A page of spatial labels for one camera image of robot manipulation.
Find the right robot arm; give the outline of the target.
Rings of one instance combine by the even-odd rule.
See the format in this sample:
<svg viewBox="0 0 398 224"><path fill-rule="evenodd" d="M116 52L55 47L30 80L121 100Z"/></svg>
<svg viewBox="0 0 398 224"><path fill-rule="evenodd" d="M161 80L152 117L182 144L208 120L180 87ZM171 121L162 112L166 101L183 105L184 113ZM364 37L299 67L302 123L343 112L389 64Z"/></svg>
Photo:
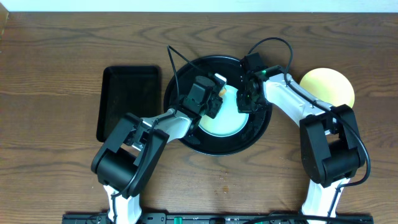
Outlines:
<svg viewBox="0 0 398 224"><path fill-rule="evenodd" d="M299 127L301 160L310 177L302 214L335 218L343 189L353 186L350 179L360 167L370 166L354 111L317 98L279 65L243 71L238 110L253 113L275 105Z"/></svg>

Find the light blue plate top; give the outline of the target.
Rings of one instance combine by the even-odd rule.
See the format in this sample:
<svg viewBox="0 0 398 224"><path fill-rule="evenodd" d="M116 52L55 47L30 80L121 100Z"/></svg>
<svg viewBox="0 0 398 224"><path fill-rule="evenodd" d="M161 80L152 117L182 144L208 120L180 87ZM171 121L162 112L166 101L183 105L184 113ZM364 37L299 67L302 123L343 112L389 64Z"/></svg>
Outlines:
<svg viewBox="0 0 398 224"><path fill-rule="evenodd" d="M222 96L223 103L216 118L211 119L204 115L199 124L199 128L207 134L215 137L228 137L238 133L245 127L249 115L247 113L239 113L237 107L238 89L226 85L227 92Z"/></svg>

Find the yellow plate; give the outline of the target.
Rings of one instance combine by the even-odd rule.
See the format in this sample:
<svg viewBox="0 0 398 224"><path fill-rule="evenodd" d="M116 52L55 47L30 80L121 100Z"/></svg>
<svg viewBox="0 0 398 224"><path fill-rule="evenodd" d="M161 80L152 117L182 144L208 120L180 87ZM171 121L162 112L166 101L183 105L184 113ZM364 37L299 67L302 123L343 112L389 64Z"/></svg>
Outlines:
<svg viewBox="0 0 398 224"><path fill-rule="evenodd" d="M348 105L352 108L354 105L352 84L342 73L334 69L315 68L302 77L300 86L333 106Z"/></svg>

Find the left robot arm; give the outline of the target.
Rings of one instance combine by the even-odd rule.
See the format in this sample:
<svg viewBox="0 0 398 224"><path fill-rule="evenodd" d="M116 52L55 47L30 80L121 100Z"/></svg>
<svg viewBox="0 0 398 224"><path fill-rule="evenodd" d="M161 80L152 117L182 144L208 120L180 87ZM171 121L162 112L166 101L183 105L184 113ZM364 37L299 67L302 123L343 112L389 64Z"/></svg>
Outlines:
<svg viewBox="0 0 398 224"><path fill-rule="evenodd" d="M136 223L142 214L139 194L148 183L167 143L184 138L207 115L214 118L227 79L216 73L197 76L186 96L163 114L139 118L126 113L95 155L91 170L108 194L109 223Z"/></svg>

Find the green yellow sponge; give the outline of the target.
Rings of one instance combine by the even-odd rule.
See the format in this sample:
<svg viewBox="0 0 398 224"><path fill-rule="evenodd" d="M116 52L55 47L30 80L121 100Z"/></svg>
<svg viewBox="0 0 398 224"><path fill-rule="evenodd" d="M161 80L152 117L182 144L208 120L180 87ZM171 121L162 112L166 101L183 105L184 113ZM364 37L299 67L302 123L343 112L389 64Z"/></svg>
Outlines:
<svg viewBox="0 0 398 224"><path fill-rule="evenodd" d="M220 92L218 93L218 96L222 97L222 96L224 96L224 95L226 94L226 92L227 92L226 87L223 87L223 88L220 90Z"/></svg>

